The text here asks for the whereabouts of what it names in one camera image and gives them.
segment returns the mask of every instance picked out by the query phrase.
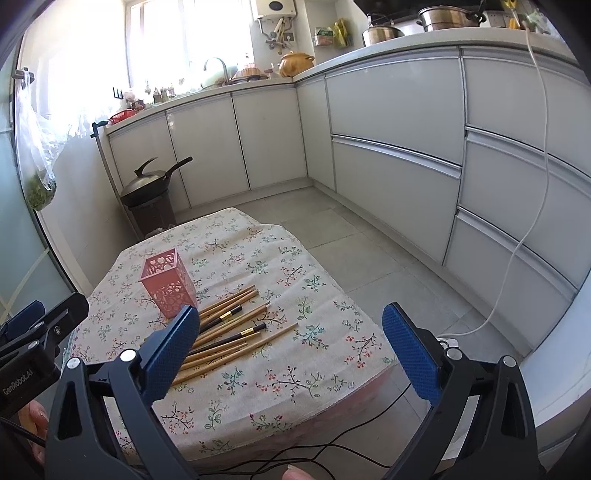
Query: pink pen holder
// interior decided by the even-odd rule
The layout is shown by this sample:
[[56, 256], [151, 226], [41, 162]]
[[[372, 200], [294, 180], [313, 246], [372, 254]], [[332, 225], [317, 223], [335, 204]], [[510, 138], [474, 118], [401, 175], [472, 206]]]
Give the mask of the pink pen holder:
[[183, 305], [197, 308], [195, 285], [176, 248], [147, 258], [139, 280], [165, 318], [176, 317]]

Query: window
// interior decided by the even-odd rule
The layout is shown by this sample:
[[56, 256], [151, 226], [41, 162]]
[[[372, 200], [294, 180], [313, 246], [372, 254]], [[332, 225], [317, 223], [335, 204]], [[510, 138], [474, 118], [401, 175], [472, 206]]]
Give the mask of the window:
[[220, 57], [228, 66], [252, 58], [248, 9], [241, 0], [145, 0], [128, 7], [127, 49], [133, 87], [167, 87], [203, 76]]

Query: water heater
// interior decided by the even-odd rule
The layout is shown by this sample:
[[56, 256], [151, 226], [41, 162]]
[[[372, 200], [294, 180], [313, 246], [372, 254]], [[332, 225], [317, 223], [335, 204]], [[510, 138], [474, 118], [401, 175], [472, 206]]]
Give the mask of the water heater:
[[252, 15], [259, 18], [295, 17], [294, 0], [251, 0]]

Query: human hand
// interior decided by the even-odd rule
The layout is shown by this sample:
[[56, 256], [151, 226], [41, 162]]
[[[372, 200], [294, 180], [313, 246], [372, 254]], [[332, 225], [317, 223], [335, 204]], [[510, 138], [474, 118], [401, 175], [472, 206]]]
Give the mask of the human hand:
[[287, 470], [281, 477], [281, 480], [314, 480], [314, 478], [298, 467], [288, 465]]
[[[18, 419], [21, 422], [21, 426], [26, 428], [29, 432], [34, 433], [43, 440], [47, 439], [47, 428], [49, 425], [49, 419], [47, 418], [47, 412], [38, 401], [33, 400], [25, 405], [18, 412]], [[31, 444], [31, 450], [33, 457], [40, 464], [45, 464], [45, 449], [36, 443], [29, 442]]]

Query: table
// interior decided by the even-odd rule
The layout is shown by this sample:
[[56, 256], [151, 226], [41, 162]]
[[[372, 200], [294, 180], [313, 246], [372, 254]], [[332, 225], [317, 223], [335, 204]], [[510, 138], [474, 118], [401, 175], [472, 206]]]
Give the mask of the table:
[[[260, 295], [244, 310], [271, 302], [252, 321], [266, 322], [264, 335], [298, 322], [291, 333], [177, 385], [153, 405], [187, 460], [202, 463], [247, 446], [255, 446], [250, 455], [293, 443], [316, 428], [317, 419], [334, 421], [358, 410], [398, 363], [382, 330], [292, 234], [234, 208], [121, 252], [89, 297], [89, 316], [74, 331], [66, 359], [112, 360], [166, 326], [138, 280], [146, 257], [172, 247], [196, 286], [200, 307], [255, 284]], [[133, 460], [133, 444], [115, 402], [107, 402], [119, 443]]]

